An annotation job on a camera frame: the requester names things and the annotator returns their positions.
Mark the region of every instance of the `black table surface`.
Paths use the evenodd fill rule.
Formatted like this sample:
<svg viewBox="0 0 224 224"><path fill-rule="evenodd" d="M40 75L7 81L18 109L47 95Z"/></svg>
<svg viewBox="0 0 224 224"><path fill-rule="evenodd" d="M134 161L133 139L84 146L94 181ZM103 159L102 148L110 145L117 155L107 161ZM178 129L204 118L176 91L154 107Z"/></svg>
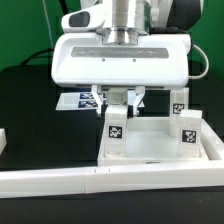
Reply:
<svg viewBox="0 0 224 224"><path fill-rule="evenodd" d="M199 69L193 64L192 70ZM223 140L224 80L190 81L190 108ZM104 119L93 111L56 111L62 92L50 66L0 73L0 128L7 147L0 171L97 165ZM168 116L169 91L147 91L142 116ZM224 187L114 192L0 200L1 223L224 223Z"/></svg>

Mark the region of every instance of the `white block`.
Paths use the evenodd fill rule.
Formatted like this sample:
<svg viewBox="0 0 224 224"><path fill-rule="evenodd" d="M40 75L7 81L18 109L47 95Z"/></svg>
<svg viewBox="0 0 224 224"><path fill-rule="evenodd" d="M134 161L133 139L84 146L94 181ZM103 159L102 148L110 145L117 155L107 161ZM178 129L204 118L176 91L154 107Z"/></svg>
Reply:
<svg viewBox="0 0 224 224"><path fill-rule="evenodd" d="M107 107L105 113L105 120L106 121L127 121L127 106L123 105L109 105Z"/></svg>
<svg viewBox="0 0 224 224"><path fill-rule="evenodd" d="M92 7L95 3L95 0L80 0L81 8L86 9Z"/></svg>
<svg viewBox="0 0 224 224"><path fill-rule="evenodd" d="M189 88L172 90L170 92L170 123L169 133L173 137L179 135L179 117L182 110L187 110L189 104Z"/></svg>
<svg viewBox="0 0 224 224"><path fill-rule="evenodd" d="M0 155L6 146L5 130L0 129Z"/></svg>
<svg viewBox="0 0 224 224"><path fill-rule="evenodd" d="M124 105L128 102L128 91L126 88L111 88L107 93L108 104Z"/></svg>
<svg viewBox="0 0 224 224"><path fill-rule="evenodd" d="M103 135L106 157L125 154L127 111L122 105L109 105L106 110Z"/></svg>
<svg viewBox="0 0 224 224"><path fill-rule="evenodd" d="M202 111L182 110L179 121L179 154L200 157Z"/></svg>

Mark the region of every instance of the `green wall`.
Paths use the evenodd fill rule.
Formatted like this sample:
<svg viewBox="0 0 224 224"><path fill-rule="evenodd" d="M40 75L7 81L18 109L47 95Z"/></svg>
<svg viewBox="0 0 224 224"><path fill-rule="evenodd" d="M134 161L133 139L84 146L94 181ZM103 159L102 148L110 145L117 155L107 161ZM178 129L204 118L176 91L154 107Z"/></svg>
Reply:
<svg viewBox="0 0 224 224"><path fill-rule="evenodd" d="M46 4L56 42L62 34L62 11L58 0L46 0ZM69 11L80 9L79 0L67 0L67 4ZM50 47L42 0L0 0L0 70Z"/></svg>
<svg viewBox="0 0 224 224"><path fill-rule="evenodd" d="M46 2L56 42L62 34L62 12L58 0ZM79 0L67 0L67 4L70 11L80 8ZM50 47L42 0L0 0L0 30L0 70ZM203 17L190 32L208 55L211 71L224 78L224 1L205 0ZM200 60L197 54L192 57Z"/></svg>

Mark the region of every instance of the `metal cylinder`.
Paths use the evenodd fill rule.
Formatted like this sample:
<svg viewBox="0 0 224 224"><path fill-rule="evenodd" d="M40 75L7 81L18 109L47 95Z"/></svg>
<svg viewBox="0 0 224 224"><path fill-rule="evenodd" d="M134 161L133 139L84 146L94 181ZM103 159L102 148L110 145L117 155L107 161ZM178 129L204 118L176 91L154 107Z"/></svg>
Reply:
<svg viewBox="0 0 224 224"><path fill-rule="evenodd" d="M138 35L150 28L150 4L147 0L103 0L106 20L97 32L104 44L137 45Z"/></svg>

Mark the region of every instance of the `black panel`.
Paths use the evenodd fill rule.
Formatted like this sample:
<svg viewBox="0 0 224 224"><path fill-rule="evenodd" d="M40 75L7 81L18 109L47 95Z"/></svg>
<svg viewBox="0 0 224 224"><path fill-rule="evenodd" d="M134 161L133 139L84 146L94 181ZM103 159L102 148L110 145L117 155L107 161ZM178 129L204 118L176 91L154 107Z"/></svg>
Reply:
<svg viewBox="0 0 224 224"><path fill-rule="evenodd" d="M167 27L190 29L201 17L200 0L173 0Z"/></svg>
<svg viewBox="0 0 224 224"><path fill-rule="evenodd" d="M90 14L88 12L80 12L74 14L69 19L70 27L87 27L90 21Z"/></svg>

